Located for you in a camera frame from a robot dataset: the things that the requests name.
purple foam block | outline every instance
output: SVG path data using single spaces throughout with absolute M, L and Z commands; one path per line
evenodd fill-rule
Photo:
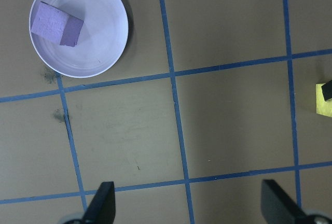
M 31 32 L 55 44 L 75 46 L 83 20 L 41 2 L 33 21 Z

blue grid line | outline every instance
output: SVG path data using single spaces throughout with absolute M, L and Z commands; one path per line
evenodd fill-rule
M 283 0 L 284 8 L 284 24 L 285 24 L 285 40 L 286 52 L 289 60 L 287 61 L 288 70 L 288 87 L 289 87 L 289 102 L 290 102 L 290 117 L 292 120 L 292 136 L 293 136 L 293 156 L 294 166 L 299 164 L 298 144 L 297 144 L 297 128 L 296 128 L 296 113 L 295 113 L 295 93 L 294 93 L 294 78 L 293 78 L 293 62 L 292 62 L 292 42 L 291 42 L 291 28 L 289 25 L 289 11 L 288 0 Z M 296 201 L 301 207 L 301 181 L 300 171 L 295 169 L 295 187 L 296 187 Z
M 189 219 L 190 219 L 190 224 L 194 224 L 195 220 L 194 220 L 193 208 L 192 208 L 190 183 L 189 183 L 189 175 L 188 175 L 188 165 L 187 165 L 185 144 L 184 144 L 184 138 L 183 138 L 179 103 L 178 103 L 178 97 L 177 97 L 176 80 L 175 80 L 174 64 L 173 64 L 173 55 L 172 55 L 170 33 L 169 33 L 169 28 L 168 28 L 165 0 L 159 0 L 159 3 L 160 3 L 162 24 L 163 24 L 163 29 L 164 29 L 167 58 L 168 58 L 168 64 L 169 64 L 169 69 L 170 69 L 170 77 L 171 77 L 171 84 L 172 84 L 172 93 L 173 93 L 173 101 L 174 101 L 176 126 L 177 126 L 177 133 L 178 133 L 179 146 L 180 146 L 180 152 L 181 152 L 183 174 L 184 174 L 185 186 L 186 186 L 186 195 L 187 195 L 187 205 L 188 205 L 188 211 L 189 211 Z
M 68 106 L 67 106 L 67 101 L 66 101 L 66 95 L 65 95 L 65 92 L 63 89 L 62 80 L 61 80 L 61 76 L 59 73 L 57 73 L 57 81 L 58 81 L 58 86 L 59 86 L 59 90 L 60 90 L 61 102 L 62 102 L 62 107 L 63 107 L 63 111 L 64 111 L 64 118 L 65 118 L 69 145 L 70 145 L 70 149 L 71 149 L 71 153 L 72 153 L 72 158 L 73 158 L 73 163 L 74 163 L 74 168 L 75 168 L 75 173 L 76 173 L 76 178 L 77 178 L 78 189 L 80 192 L 83 209 L 86 210 L 87 201 L 85 199 L 81 172 L 79 170 L 79 165 L 78 165 L 77 152 L 76 152 L 72 128 L 71 128 L 71 124 L 70 124 L 69 116 L 68 116 Z
M 185 184 L 185 183 L 186 183 L 186 181 L 184 179 L 182 179 L 182 180 L 174 180 L 174 181 L 162 181 L 160 183 L 141 184 L 141 185 L 117 187 L 117 188 L 115 188 L 115 191 L 116 192 L 120 192 L 120 191 L 136 190 L 136 189 L 156 188 L 156 187 L 179 185 L 179 184 Z
M 97 83 L 92 83 L 92 84 L 87 84 L 87 85 L 78 85 L 78 86 L 73 86 L 73 87 L 67 87 L 67 88 L 64 88 L 64 91 L 66 93 L 68 93 L 68 92 L 74 92 L 74 91 L 85 90 L 85 89 L 101 88 L 101 87 L 122 85 L 122 84 L 134 83 L 134 82 L 169 78 L 169 76 L 170 76 L 170 73 L 164 73 L 164 74 L 148 75 L 148 76 L 141 76 L 141 77 L 133 77 L 133 78 L 128 78 L 128 79 L 111 80 L 111 81 L 97 82 Z
M 40 92 L 40 93 L 31 93 L 31 94 L 2 97 L 2 98 L 0 98 L 0 103 L 46 97 L 46 96 L 55 95 L 55 94 L 59 94 L 59 93 L 60 93 L 60 91 L 58 89 L 56 89 L 56 90 Z
M 38 196 L 38 197 L 24 197 L 24 198 L 0 200 L 0 205 L 1 204 L 10 204 L 10 203 L 20 203 L 20 202 L 33 202 L 33 201 L 41 201 L 41 200 L 50 200 L 50 199 L 57 199 L 57 198 L 78 197 L 78 196 L 80 196 L 79 192 L 41 195 L 41 196 Z
M 288 56 L 263 58 L 251 61 L 235 62 L 235 63 L 228 63 L 228 64 L 216 65 L 211 67 L 202 67 L 202 68 L 177 71 L 175 72 L 175 76 L 193 75 L 193 74 L 207 73 L 213 71 L 221 71 L 236 67 L 246 67 L 246 66 L 259 65 L 265 63 L 282 62 L 287 60 L 289 60 Z
M 293 54 L 292 58 L 299 59 L 299 58 L 307 58 L 307 57 L 316 57 L 316 56 L 325 55 L 325 54 L 332 54 L 332 49 L 310 51 L 310 52 L 305 52 L 305 53 L 297 53 L 297 54 Z M 213 72 L 213 71 L 222 71 L 225 69 L 231 69 L 231 68 L 237 68 L 237 67 L 245 67 L 245 66 L 259 65 L 259 64 L 273 63 L 273 62 L 282 62 L 282 61 L 287 61 L 287 60 L 289 60 L 288 56 L 263 58 L 263 59 L 257 59 L 257 60 L 252 60 L 252 61 L 229 63 L 229 64 L 222 64 L 222 65 L 216 65 L 216 66 L 211 66 L 211 67 L 202 67 L 202 68 L 194 68 L 194 69 L 188 69 L 188 70 L 183 70 L 183 71 L 177 71 L 177 72 L 174 72 L 174 75 L 176 77 L 185 76 L 185 75 L 193 75 L 193 74 L 208 73 L 208 72 Z M 124 85 L 124 84 L 128 84 L 128 83 L 163 79 L 163 78 L 169 78 L 169 77 L 170 77 L 170 73 L 147 75 L 147 76 L 141 76 L 141 77 L 127 78 L 127 79 L 97 82 L 97 83 L 91 83 L 91 84 L 86 84 L 86 85 L 77 85 L 77 86 L 64 88 L 64 91 L 67 93 L 67 92 L 74 92 L 74 91 L 80 91 L 80 90 L 85 90 L 85 89 L 108 87 L 108 86 L 114 86 L 114 85 Z M 51 91 L 45 91 L 45 92 L 39 92 L 39 93 L 0 97 L 0 103 L 10 102 L 10 101 L 28 100 L 28 99 L 38 98 L 38 97 L 55 95 L 55 94 L 59 94 L 59 93 L 60 93 L 59 90 L 51 90 Z
M 323 49 L 323 50 L 293 54 L 292 58 L 298 59 L 298 58 L 306 58 L 306 57 L 316 57 L 316 56 L 325 55 L 325 54 L 332 54 L 332 49 Z
M 331 166 L 332 166 L 332 161 L 327 161 L 327 162 L 319 162 L 319 163 L 302 164 L 299 166 L 287 166 L 287 167 L 279 167 L 279 168 L 273 168 L 273 169 L 262 169 L 262 170 L 254 170 L 254 171 L 247 171 L 247 172 L 238 172 L 238 173 L 230 173 L 230 174 L 223 174 L 223 175 L 198 177 L 198 178 L 189 179 L 189 181 L 190 181 L 190 183 L 202 183 L 202 182 L 207 182 L 207 181 L 232 179 L 232 178 L 256 176 L 256 175 L 263 175 L 263 174 L 268 175 L 271 173 L 288 172 L 288 171 L 295 171 L 295 170 L 302 171 L 302 170 L 318 169 L 318 168 L 322 168 L 322 167 L 331 167 Z M 118 188 L 115 188 L 115 191 L 120 192 L 120 191 L 129 191 L 129 190 L 165 187 L 165 186 L 171 186 L 171 185 L 181 185 L 181 184 L 185 184 L 185 183 L 186 183 L 186 181 L 184 179 L 174 180 L 174 181 L 162 181 L 159 183 L 152 183 L 152 184 L 118 187 Z M 97 190 L 88 190 L 88 191 L 85 191 L 85 195 L 92 195 L 92 194 L 95 194 L 96 192 L 97 192 Z M 67 198 L 67 197 L 78 197 L 78 196 L 81 196 L 80 192 L 41 195 L 41 196 L 37 196 L 37 197 L 0 200 L 0 204 L 30 202 L 30 201 L 49 200 L 49 199 Z

bowl rim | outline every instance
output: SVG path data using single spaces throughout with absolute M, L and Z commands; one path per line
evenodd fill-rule
M 115 61 L 114 61 L 113 63 L 111 63 L 110 66 L 108 66 L 106 69 L 103 69 L 103 70 L 100 71 L 100 72 L 94 73 L 94 74 L 92 74 L 92 75 L 87 75 L 87 76 L 74 76 L 74 75 L 69 75 L 69 74 L 66 74 L 66 73 L 64 73 L 64 72 L 61 72 L 61 71 L 59 71 L 58 69 L 56 69 L 56 68 L 52 67 L 51 65 L 49 65 L 49 64 L 44 60 L 44 58 L 40 55 L 38 49 L 36 48 L 36 45 L 35 45 L 35 43 L 34 43 L 34 40 L 33 40 L 33 38 L 32 38 L 32 32 L 31 32 L 31 16 L 32 16 L 32 10 L 34 9 L 34 7 L 35 7 L 37 1 L 38 1 L 38 0 L 33 0 L 32 5 L 31 5 L 31 8 L 30 8 L 30 14 L 29 14 L 29 34 L 30 34 L 30 39 L 31 39 L 32 45 L 33 45 L 35 51 L 37 52 L 39 58 L 41 58 L 41 60 L 42 60 L 47 66 L 49 66 L 51 69 L 53 69 L 54 71 L 56 71 L 56 72 L 58 72 L 58 73 L 60 73 L 60 74 L 62 74 L 62 75 L 69 76 L 69 77 L 72 77 L 72 78 L 89 78 L 89 77 L 97 76 L 97 75 L 102 74 L 103 72 L 107 71 L 108 69 L 110 69 L 110 68 L 111 68 L 111 67 L 112 67 L 112 66 L 113 66 L 113 65 L 114 65 L 114 64 L 120 59 L 120 57 L 121 57 L 122 54 L 123 54 L 123 51 L 125 50 L 125 48 L 126 48 L 126 46 L 127 46 L 128 34 L 129 34 L 128 15 L 127 15 L 127 11 L 126 11 L 126 8 L 125 8 L 125 6 L 124 6 L 122 0 L 120 0 L 120 2 L 121 2 L 121 5 L 122 5 L 122 7 L 123 7 L 123 9 L 124 9 L 124 14 L 125 14 L 125 17 L 126 17 L 126 21 L 125 21 L 125 23 L 126 23 L 126 40 L 125 40 L 125 42 L 124 42 L 125 45 L 123 46 L 123 48 L 122 48 L 122 50 L 121 50 L 120 55 L 118 56 L 118 58 L 115 59 Z

yellow sponge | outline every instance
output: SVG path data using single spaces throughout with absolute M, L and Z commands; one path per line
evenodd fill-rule
M 316 84 L 316 113 L 332 117 L 332 101 L 325 101 L 322 92 L 323 84 Z

smudge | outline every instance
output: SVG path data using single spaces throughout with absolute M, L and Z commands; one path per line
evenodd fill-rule
M 64 122 L 64 112 L 63 109 L 57 109 L 53 113 L 53 117 L 59 122 L 63 123 Z
M 42 75 L 47 83 L 52 84 L 56 82 L 56 73 L 49 67 L 44 67 Z
M 82 103 L 77 103 L 77 104 L 76 104 L 76 108 L 77 108 L 78 110 L 82 111 L 82 110 L 83 110 Z

